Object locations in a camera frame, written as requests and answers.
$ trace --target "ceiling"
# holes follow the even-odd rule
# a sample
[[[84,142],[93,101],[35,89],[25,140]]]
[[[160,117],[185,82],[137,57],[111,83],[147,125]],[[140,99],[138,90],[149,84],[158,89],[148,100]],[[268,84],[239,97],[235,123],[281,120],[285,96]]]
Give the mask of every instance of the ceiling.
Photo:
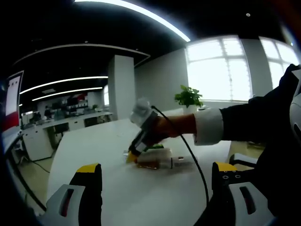
[[[278,18],[261,0],[199,0],[186,4],[167,0],[128,1],[163,17],[191,41],[225,34],[238,34],[241,38],[260,35],[284,40]],[[39,52],[45,48],[66,44],[112,45],[150,55],[145,63],[186,45],[181,37],[157,21],[130,9],[105,3],[13,1],[5,9],[11,13],[5,18],[10,23],[3,25],[6,31],[4,73],[8,76],[24,70],[21,90],[67,78],[107,75],[108,62],[116,54],[133,57],[135,64],[146,58],[139,53],[115,48],[87,46]],[[36,54],[18,61],[31,53]],[[68,85],[60,83],[53,88],[66,91],[106,83],[107,80],[74,81]],[[42,90],[23,94],[24,102],[40,97]]]

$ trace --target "window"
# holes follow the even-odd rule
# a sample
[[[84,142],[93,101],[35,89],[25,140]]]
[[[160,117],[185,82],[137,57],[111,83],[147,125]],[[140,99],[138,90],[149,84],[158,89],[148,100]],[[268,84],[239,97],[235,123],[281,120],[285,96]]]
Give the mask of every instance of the window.
[[[291,46],[267,38],[260,40],[269,62],[273,88],[276,88],[287,67],[290,64],[298,65],[299,60]]]
[[[104,100],[104,105],[107,106],[110,104],[109,102],[109,88],[108,85],[106,85],[103,89],[103,100]]]
[[[204,100],[247,101],[251,98],[249,68],[238,37],[218,37],[186,49],[189,86]]]

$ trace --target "white shirt cuff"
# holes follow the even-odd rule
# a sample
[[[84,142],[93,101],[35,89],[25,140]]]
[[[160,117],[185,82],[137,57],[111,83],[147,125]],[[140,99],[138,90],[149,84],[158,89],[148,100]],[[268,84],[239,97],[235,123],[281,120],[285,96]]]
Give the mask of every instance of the white shirt cuff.
[[[214,145],[223,135],[222,113],[218,108],[208,108],[194,113],[197,134],[193,135],[195,145]]]

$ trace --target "potted plant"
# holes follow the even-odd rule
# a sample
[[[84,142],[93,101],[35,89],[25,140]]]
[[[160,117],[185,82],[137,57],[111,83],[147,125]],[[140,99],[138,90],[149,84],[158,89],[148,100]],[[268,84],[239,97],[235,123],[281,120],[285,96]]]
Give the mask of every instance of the potted plant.
[[[179,105],[184,105],[183,112],[184,114],[190,114],[197,111],[198,107],[203,106],[200,98],[202,95],[198,94],[197,89],[191,87],[186,87],[181,85],[182,92],[174,96],[174,100],[179,103]]]

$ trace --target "green leaves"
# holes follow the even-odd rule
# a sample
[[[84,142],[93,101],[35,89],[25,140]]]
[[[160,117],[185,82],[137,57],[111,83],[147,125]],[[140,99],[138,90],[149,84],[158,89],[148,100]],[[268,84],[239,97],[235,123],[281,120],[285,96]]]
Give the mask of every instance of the green leaves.
[[[191,87],[186,87],[181,85],[183,90],[181,93],[175,94],[174,100],[179,103],[179,105],[185,105],[189,107],[190,105],[202,106],[203,103],[200,101],[202,95],[198,94],[197,89],[192,89]]]

